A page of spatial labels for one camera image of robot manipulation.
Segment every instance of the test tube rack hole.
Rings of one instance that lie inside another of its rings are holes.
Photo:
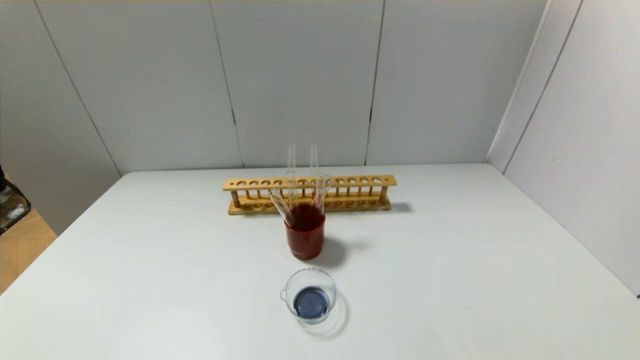
[[[270,189],[278,189],[287,198],[286,177],[258,179],[228,179],[222,190],[231,193],[229,215],[277,214],[269,198]],[[391,209],[387,197],[389,186],[396,186],[393,175],[334,176],[333,184],[324,200],[324,210],[332,211],[379,211]],[[297,177],[298,202],[311,203],[316,187],[313,177]]]

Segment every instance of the wall panel seam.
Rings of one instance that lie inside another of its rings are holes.
[[[209,9],[211,10],[211,21],[213,22],[213,31],[216,34],[216,43],[218,44],[218,54],[220,55],[220,63],[222,64],[222,73],[225,76],[225,86],[227,87],[227,97],[229,99],[229,106],[231,107],[231,117],[234,122],[234,130],[236,131],[236,143],[238,145],[238,153],[240,154],[240,162],[242,168],[246,168],[244,165],[244,158],[242,156],[242,147],[240,146],[240,134],[238,133],[238,125],[236,121],[236,113],[234,111],[234,103],[231,100],[231,90],[229,89],[229,80],[227,78],[227,68],[225,68],[225,59],[222,57],[222,45],[220,44],[220,36],[218,35],[218,28],[216,27],[216,17],[213,15],[213,0],[209,0]]]
[[[522,138],[524,137],[524,134],[526,134],[527,129],[529,128],[529,124],[531,123],[531,119],[533,119],[533,116],[536,113],[536,110],[538,109],[538,105],[540,105],[540,101],[542,100],[542,97],[545,95],[545,91],[547,91],[547,86],[549,85],[549,81],[551,80],[551,78],[554,75],[554,72],[556,71],[556,66],[558,64],[558,62],[560,61],[560,58],[562,57],[562,53],[564,51],[564,47],[566,45],[567,40],[569,40],[569,37],[571,36],[571,32],[573,30],[573,25],[575,24],[575,20],[578,19],[578,14],[580,13],[580,8],[582,8],[582,2],[584,0],[580,0],[580,4],[578,4],[578,10],[576,10],[575,15],[573,16],[573,20],[571,21],[571,26],[569,27],[569,31],[566,34],[566,37],[564,38],[564,42],[562,44],[562,47],[560,48],[560,52],[558,53],[558,56],[556,58],[556,61],[554,62],[554,66],[551,68],[551,72],[549,72],[549,77],[547,78],[547,82],[545,82],[545,86],[542,88],[542,93],[540,93],[540,96],[538,97],[538,101],[536,102],[536,105],[533,108],[533,111],[531,112],[531,115],[529,115],[529,120],[527,120],[527,125],[525,125],[524,130],[522,131],[522,134],[520,134],[520,138],[518,139],[518,143],[516,143],[516,147],[513,149],[513,152],[511,153],[511,156],[509,157],[509,161],[507,161],[507,165],[504,167],[504,170],[502,171],[502,174],[506,174],[507,170],[509,169],[509,165],[511,164],[511,160],[513,160],[513,156],[516,154],[516,152],[518,151],[518,147],[520,146],[520,142],[522,141]]]
[[[40,20],[42,21],[42,25],[44,26],[44,28],[45,28],[45,30],[47,32],[47,35],[49,36],[49,40],[51,41],[51,44],[53,45],[53,48],[56,51],[56,54],[58,55],[58,59],[60,59],[60,63],[62,64],[62,67],[65,69],[65,72],[67,73],[67,77],[69,78],[69,81],[71,82],[71,86],[73,86],[74,91],[76,92],[76,95],[78,96],[78,99],[80,100],[80,103],[82,104],[84,112],[86,113],[87,117],[89,117],[89,121],[91,121],[91,125],[93,126],[96,134],[98,135],[98,138],[100,139],[100,142],[102,143],[102,146],[104,147],[105,151],[107,152],[107,155],[109,156],[109,159],[111,160],[111,163],[113,164],[113,167],[115,167],[116,171],[118,172],[118,176],[122,177],[122,172],[120,171],[120,169],[118,168],[118,165],[116,164],[115,160],[113,159],[113,156],[111,155],[111,152],[109,151],[109,148],[107,147],[107,144],[104,142],[104,139],[102,138],[102,135],[100,134],[100,131],[98,130],[98,127],[95,125],[95,122],[93,121],[93,117],[91,116],[91,113],[89,112],[89,109],[86,107],[82,96],[80,96],[80,91],[78,91],[78,89],[76,87],[76,83],[74,82],[73,78],[71,77],[71,73],[67,69],[67,64],[65,64],[65,61],[62,58],[62,54],[60,54],[60,51],[58,50],[58,46],[56,45],[56,42],[53,40],[53,36],[51,35],[51,32],[49,31],[49,27],[47,26],[47,22],[44,20],[44,16],[42,15],[42,12],[40,11],[40,7],[38,6],[38,2],[36,0],[33,0],[33,4],[36,7],[36,11],[38,12],[38,16],[40,16]]]
[[[487,151],[486,153],[486,158],[484,159],[485,162],[489,161],[489,157],[491,155],[491,152],[493,151],[493,148],[496,146],[496,143],[498,142],[498,138],[500,137],[500,134],[502,133],[502,131],[504,130],[504,123],[507,120],[507,116],[509,115],[509,111],[511,110],[511,108],[513,107],[513,102],[515,101],[518,92],[520,91],[520,88],[522,87],[522,80],[524,78],[525,73],[527,72],[527,68],[529,67],[529,64],[531,62],[531,58],[533,56],[533,53],[536,50],[536,45],[538,44],[538,40],[540,39],[540,33],[542,32],[542,28],[544,27],[545,21],[547,20],[547,16],[549,14],[549,10],[551,9],[552,3],[554,2],[554,0],[547,0],[547,4],[545,6],[545,10],[542,13],[542,17],[540,18],[540,22],[538,23],[538,28],[536,29],[536,34],[533,38],[533,41],[531,42],[531,46],[529,48],[529,52],[527,53],[527,58],[524,61],[524,64],[522,65],[522,69],[520,70],[520,75],[518,76],[518,81],[516,82],[516,86],[513,88],[513,92],[511,93],[511,97],[509,98],[509,103],[507,104],[507,107],[504,109],[504,113],[502,114],[502,120],[500,121],[500,125],[498,126],[498,130],[495,132],[495,136],[493,137],[493,142],[491,143],[491,146],[489,146],[489,151]]]
[[[385,7],[387,0],[382,0],[382,14],[380,14],[380,31],[378,33],[378,51],[376,52],[376,68],[373,72],[373,88],[371,90],[371,109],[369,110],[369,127],[367,128],[367,145],[364,152],[364,165],[369,156],[369,138],[371,137],[371,120],[373,118],[373,102],[376,98],[376,81],[378,80],[378,64],[380,61],[380,44],[382,43],[382,26],[385,23]]]

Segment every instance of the white wall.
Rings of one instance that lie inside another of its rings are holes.
[[[518,80],[487,162],[498,171],[507,168],[518,141],[560,55],[582,0],[549,0],[527,63]]]
[[[367,164],[485,161],[545,1],[387,1]]]
[[[60,234],[120,176],[31,1],[0,1],[0,163]]]
[[[116,165],[242,167],[207,1],[40,1]]]
[[[545,2],[386,4],[3,2],[2,163],[60,232],[118,170],[484,161]]]
[[[245,165],[364,165],[382,1],[212,4]]]
[[[640,3],[584,1],[506,170],[640,293]]]

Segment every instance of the dark blue liquid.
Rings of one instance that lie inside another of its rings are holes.
[[[301,318],[317,319],[326,314],[329,308],[329,298],[321,288],[307,286],[296,295],[293,306]]]

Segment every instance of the black object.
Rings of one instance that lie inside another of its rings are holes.
[[[29,213],[29,211],[31,211],[30,201],[27,199],[26,196],[24,196],[22,191],[18,189],[18,186],[15,186],[14,184],[11,183],[11,181],[7,180],[4,177],[2,166],[0,166],[0,192],[6,189],[7,186],[15,192],[14,196],[16,195],[21,196],[24,199],[24,202],[26,203],[26,205],[25,205],[24,211],[20,215],[18,215],[16,218],[9,221],[5,226],[0,227],[0,235],[4,234],[5,231],[9,230],[11,226],[14,226],[18,221],[20,221],[20,219],[24,218]]]

